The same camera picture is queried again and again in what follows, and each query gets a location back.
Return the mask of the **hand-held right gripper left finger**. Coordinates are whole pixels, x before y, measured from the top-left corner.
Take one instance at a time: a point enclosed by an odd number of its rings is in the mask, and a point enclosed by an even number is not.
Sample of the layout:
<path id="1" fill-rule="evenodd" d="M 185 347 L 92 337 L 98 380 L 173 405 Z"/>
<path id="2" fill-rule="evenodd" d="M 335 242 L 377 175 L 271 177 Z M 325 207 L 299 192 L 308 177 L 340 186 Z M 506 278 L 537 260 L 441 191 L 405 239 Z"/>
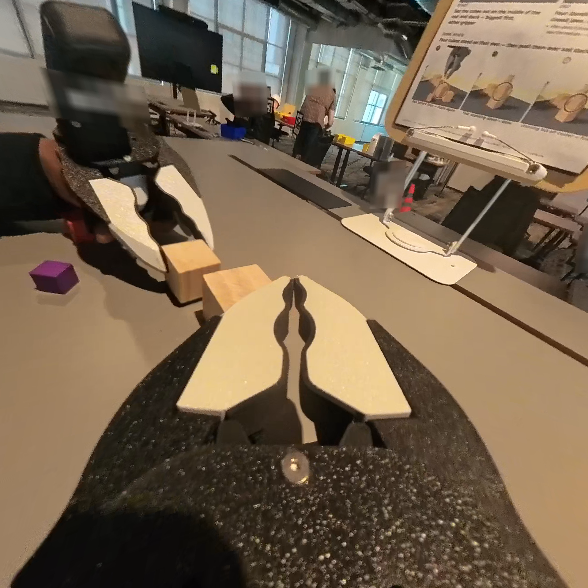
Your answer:
<path id="1" fill-rule="evenodd" d="M 266 419 L 287 398 L 292 279 L 248 294 L 221 317 L 176 407 L 220 419 Z"/>

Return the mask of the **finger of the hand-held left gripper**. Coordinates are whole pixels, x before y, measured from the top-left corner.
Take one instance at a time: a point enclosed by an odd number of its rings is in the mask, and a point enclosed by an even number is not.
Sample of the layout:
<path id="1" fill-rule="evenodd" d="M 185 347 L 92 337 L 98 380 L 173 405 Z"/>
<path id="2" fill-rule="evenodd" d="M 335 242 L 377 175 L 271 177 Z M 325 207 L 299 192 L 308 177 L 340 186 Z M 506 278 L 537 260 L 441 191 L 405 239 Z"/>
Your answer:
<path id="1" fill-rule="evenodd" d="M 137 210 L 132 188 L 110 178 L 93 179 L 89 184 L 106 214 L 108 229 L 117 241 L 135 259 L 165 274 L 167 267 L 160 246 Z"/>
<path id="2" fill-rule="evenodd" d="M 155 184 L 175 206 L 181 224 L 198 235 L 210 250 L 214 250 L 214 236 L 208 211 L 201 197 L 173 165 L 161 167 L 155 177 Z"/>

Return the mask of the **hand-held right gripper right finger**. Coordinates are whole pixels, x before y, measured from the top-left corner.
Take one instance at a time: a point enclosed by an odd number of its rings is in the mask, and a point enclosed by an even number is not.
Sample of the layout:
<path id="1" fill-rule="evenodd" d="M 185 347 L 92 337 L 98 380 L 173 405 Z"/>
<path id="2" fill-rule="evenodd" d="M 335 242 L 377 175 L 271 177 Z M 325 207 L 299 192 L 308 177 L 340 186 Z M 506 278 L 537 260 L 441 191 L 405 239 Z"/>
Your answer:
<path id="1" fill-rule="evenodd" d="M 307 276 L 295 286 L 305 331 L 300 374 L 310 391 L 364 421 L 409 417 L 412 409 L 366 317 Z"/>

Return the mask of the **large wooden cube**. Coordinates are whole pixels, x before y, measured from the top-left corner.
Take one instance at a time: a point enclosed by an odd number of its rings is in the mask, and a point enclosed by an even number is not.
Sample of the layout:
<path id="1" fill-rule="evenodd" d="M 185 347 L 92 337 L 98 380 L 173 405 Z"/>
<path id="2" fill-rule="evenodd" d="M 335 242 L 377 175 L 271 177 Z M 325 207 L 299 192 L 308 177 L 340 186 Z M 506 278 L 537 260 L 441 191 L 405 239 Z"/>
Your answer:
<path id="1" fill-rule="evenodd" d="M 271 283 L 257 265 L 241 266 L 202 276 L 202 313 L 208 320 L 220 316 L 250 293 Z"/>

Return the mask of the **medium wooden cube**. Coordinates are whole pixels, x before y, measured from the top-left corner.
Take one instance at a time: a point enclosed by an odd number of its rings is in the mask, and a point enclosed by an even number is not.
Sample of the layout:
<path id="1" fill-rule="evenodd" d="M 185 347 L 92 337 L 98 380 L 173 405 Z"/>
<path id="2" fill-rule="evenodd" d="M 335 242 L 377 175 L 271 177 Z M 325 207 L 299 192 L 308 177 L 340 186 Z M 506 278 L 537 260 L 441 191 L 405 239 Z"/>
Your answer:
<path id="1" fill-rule="evenodd" d="M 221 260 L 203 239 L 164 245 L 166 283 L 180 305 L 202 298 L 203 276 L 221 268 Z"/>

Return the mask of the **purple cube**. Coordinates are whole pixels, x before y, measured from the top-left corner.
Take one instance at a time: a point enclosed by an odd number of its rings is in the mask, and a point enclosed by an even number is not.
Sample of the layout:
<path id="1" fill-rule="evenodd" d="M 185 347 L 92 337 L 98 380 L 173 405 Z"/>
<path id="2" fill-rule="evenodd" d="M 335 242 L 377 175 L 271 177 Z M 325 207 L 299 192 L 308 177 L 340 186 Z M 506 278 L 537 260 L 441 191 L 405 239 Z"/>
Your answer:
<path id="1" fill-rule="evenodd" d="M 79 283 L 73 265 L 62 261 L 44 261 L 28 275 L 37 290 L 57 295 L 66 295 Z"/>

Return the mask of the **person's left hand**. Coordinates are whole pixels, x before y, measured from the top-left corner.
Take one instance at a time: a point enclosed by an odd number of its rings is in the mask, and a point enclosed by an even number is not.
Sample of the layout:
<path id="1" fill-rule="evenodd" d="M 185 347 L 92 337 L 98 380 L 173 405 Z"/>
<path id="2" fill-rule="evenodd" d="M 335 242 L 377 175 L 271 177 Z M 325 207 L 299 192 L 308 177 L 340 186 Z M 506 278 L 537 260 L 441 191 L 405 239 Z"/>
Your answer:
<path id="1" fill-rule="evenodd" d="M 70 188 L 63 174 L 63 165 L 59 146 L 54 139 L 40 138 L 39 141 L 40 164 L 55 194 L 69 205 L 81 208 L 84 203 Z M 107 244 L 114 241 L 114 236 L 107 225 L 100 219 L 95 221 L 91 232 L 95 241 L 99 244 Z"/>

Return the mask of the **black table panel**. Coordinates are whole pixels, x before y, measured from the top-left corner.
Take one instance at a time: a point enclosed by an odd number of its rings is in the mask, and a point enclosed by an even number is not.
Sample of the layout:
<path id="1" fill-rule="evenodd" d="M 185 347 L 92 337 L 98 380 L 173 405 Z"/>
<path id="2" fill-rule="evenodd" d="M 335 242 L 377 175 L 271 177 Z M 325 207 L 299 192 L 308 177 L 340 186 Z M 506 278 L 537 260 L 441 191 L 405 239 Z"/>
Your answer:
<path id="1" fill-rule="evenodd" d="M 325 188 L 322 188 L 287 169 L 256 168 L 237 156 L 230 155 L 229 157 L 297 196 L 299 199 L 311 203 L 322 210 L 332 211 L 353 205 L 352 202 L 348 202 L 342 197 L 334 195 Z"/>

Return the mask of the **black cloth cover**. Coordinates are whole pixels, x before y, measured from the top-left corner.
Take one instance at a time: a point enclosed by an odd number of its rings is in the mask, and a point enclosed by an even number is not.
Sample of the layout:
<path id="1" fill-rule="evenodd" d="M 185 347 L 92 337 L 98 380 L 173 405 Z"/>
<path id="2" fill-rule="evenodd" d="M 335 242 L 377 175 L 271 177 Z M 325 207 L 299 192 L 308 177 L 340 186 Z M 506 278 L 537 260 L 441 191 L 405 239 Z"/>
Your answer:
<path id="1" fill-rule="evenodd" d="M 469 187 L 441 225 L 462 235 L 504 181 L 496 176 L 481 189 Z M 541 195 L 542 191 L 535 187 L 510 182 L 470 233 L 469 239 L 513 257 L 533 221 Z"/>

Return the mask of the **black wall screen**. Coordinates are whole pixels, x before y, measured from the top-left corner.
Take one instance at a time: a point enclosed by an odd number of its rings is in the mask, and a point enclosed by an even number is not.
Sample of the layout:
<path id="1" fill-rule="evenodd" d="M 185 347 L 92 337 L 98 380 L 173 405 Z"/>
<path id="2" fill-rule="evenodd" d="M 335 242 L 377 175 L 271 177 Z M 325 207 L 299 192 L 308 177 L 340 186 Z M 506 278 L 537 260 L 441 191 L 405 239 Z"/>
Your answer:
<path id="1" fill-rule="evenodd" d="M 222 92 L 224 38 L 205 22 L 161 6 L 132 3 L 143 78 L 180 88 Z"/>

